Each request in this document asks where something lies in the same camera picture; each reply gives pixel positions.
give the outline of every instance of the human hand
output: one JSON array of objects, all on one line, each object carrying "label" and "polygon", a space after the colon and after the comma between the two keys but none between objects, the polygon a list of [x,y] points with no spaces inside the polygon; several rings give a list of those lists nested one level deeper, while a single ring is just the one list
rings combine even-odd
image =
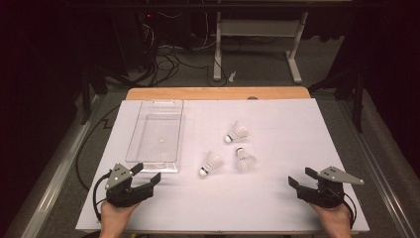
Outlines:
[{"label": "human hand", "polygon": [[345,204],[334,208],[324,208],[312,203],[309,205],[318,213],[322,226],[331,238],[349,238],[350,211]]},{"label": "human hand", "polygon": [[100,238],[117,238],[123,234],[133,211],[140,205],[136,203],[129,207],[115,207],[104,200],[101,205]]}]

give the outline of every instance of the wooden table edge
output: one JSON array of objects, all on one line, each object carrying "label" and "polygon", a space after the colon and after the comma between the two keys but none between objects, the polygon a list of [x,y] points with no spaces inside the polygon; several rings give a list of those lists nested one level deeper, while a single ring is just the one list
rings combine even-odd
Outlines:
[{"label": "wooden table edge", "polygon": [[126,100],[241,100],[311,98],[303,86],[275,87],[147,87],[132,88]]}]

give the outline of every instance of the badminton shuttlecock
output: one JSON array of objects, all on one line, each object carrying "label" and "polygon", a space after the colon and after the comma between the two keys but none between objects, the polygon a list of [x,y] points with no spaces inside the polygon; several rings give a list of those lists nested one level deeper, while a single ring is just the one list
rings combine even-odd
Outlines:
[{"label": "badminton shuttlecock", "polygon": [[254,168],[257,159],[244,150],[244,148],[237,149],[237,167],[239,171],[248,171]]},{"label": "badminton shuttlecock", "polygon": [[212,151],[209,151],[209,153],[207,153],[206,162],[200,169],[200,176],[205,177],[207,174],[209,174],[209,172],[219,169],[224,164],[225,163],[218,155]]},{"label": "badminton shuttlecock", "polygon": [[225,137],[225,142],[231,143],[234,140],[247,137],[248,134],[247,128],[241,122],[237,121]]}]

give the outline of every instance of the white table surface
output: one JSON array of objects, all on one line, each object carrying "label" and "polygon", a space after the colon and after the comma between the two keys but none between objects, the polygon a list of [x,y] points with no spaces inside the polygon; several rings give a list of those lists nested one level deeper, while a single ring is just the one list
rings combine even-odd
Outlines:
[{"label": "white table surface", "polygon": [[[123,101],[94,183],[116,163],[129,168],[125,157],[141,103]],[[305,167],[315,171],[329,166],[344,169],[315,99],[185,100],[183,112],[180,171],[162,174],[154,197],[143,201],[133,213],[128,231],[284,234],[323,230],[317,214],[296,197],[287,182],[291,176],[316,188],[317,180],[304,173]],[[237,120],[247,126],[250,135],[225,144],[224,138]],[[256,156],[254,170],[240,173],[236,169],[237,147]],[[220,155],[225,165],[202,178],[198,171],[209,150]],[[132,186],[148,182],[153,175],[139,173]],[[98,188],[98,200],[105,197],[105,183]],[[344,188],[358,210],[353,230],[368,231],[352,186],[345,183]],[[92,188],[76,229],[100,229],[93,211]]]}]

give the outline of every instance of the transparent container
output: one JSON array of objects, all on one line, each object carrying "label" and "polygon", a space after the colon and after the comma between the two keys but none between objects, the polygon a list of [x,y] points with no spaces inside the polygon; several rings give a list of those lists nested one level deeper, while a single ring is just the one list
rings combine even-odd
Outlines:
[{"label": "transparent container", "polygon": [[179,172],[182,110],[181,100],[143,101],[126,162],[143,163],[142,172]]}]

